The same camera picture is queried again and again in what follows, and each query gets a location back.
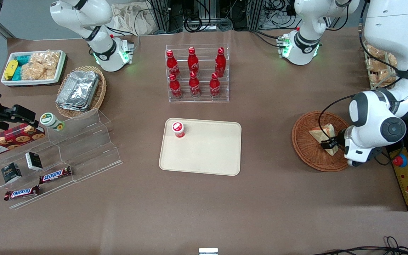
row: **yellow control panel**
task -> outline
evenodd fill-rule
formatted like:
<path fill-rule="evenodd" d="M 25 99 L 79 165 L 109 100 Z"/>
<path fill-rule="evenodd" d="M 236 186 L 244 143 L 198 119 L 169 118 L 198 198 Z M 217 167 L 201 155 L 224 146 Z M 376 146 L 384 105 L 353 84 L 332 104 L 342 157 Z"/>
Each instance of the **yellow control panel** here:
<path fill-rule="evenodd" d="M 400 150 L 390 152 L 390 157 L 394 157 Z M 393 159 L 393 168 L 395 169 L 396 178 L 404 196 L 406 205 L 408 205 L 408 153 L 404 148 L 401 154 Z"/>

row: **white cloth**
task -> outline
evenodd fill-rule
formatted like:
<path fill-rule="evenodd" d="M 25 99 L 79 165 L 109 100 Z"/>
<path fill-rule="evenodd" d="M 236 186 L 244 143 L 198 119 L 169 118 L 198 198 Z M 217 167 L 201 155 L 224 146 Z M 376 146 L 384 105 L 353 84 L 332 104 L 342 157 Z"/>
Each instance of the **white cloth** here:
<path fill-rule="evenodd" d="M 144 10 L 151 8 L 151 5 L 147 1 L 128 4 L 112 4 L 111 9 L 113 10 L 114 28 L 129 31 L 137 35 L 147 35 L 157 31 L 158 27 L 152 16 L 152 10 Z"/>

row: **yellow package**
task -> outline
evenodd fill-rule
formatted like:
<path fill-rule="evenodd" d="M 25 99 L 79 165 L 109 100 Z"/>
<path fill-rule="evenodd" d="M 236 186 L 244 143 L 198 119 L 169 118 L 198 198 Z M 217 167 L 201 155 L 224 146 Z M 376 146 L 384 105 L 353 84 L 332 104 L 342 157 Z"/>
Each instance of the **yellow package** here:
<path fill-rule="evenodd" d="M 4 71 L 4 78 L 6 80 L 12 79 L 13 74 L 15 74 L 15 70 L 17 69 L 17 67 L 18 67 L 18 61 L 16 59 L 10 60 L 6 67 L 6 70 Z"/>

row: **gray floor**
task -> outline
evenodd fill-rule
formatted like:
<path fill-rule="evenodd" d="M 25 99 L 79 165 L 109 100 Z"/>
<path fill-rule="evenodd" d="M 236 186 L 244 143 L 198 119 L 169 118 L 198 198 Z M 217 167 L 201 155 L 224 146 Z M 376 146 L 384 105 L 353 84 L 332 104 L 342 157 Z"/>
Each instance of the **gray floor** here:
<path fill-rule="evenodd" d="M 107 0 L 112 3 L 126 3 L 130 0 Z M 3 24 L 16 37 L 30 40 L 39 39 L 66 39 L 79 38 L 77 34 L 58 26 L 50 16 L 50 4 L 52 0 L 5 0 L 0 15 L 0 23 Z M 358 26 L 358 19 L 362 5 L 353 13 L 346 24 L 347 27 Z M 7 58 L 7 44 L 4 38 L 0 38 L 0 74 Z"/>

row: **cookie box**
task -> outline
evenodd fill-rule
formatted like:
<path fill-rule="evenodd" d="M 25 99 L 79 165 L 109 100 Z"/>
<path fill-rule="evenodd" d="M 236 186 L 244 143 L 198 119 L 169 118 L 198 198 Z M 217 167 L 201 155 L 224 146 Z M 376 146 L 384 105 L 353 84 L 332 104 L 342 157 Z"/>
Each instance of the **cookie box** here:
<path fill-rule="evenodd" d="M 56 67 L 55 77 L 53 79 L 46 79 L 46 80 L 21 80 L 21 81 L 12 81 L 7 80 L 4 77 L 4 73 L 1 76 L 1 83 L 6 85 L 7 87 L 34 87 L 34 86 L 45 86 L 45 85 L 57 85 L 61 74 L 63 72 L 64 63 L 66 60 L 66 54 L 62 50 L 55 50 L 60 52 L 60 60 L 58 62 L 58 66 Z M 27 52 L 14 52 L 9 55 L 9 59 L 7 60 L 6 65 L 4 66 L 4 70 L 6 69 L 7 65 L 11 60 L 16 59 L 18 56 L 25 56 L 25 55 L 32 55 L 32 53 L 39 53 L 44 51 L 27 51 Z"/>
<path fill-rule="evenodd" d="M 45 131 L 40 126 L 38 128 L 28 124 L 15 126 L 0 132 L 0 154 L 44 137 Z"/>

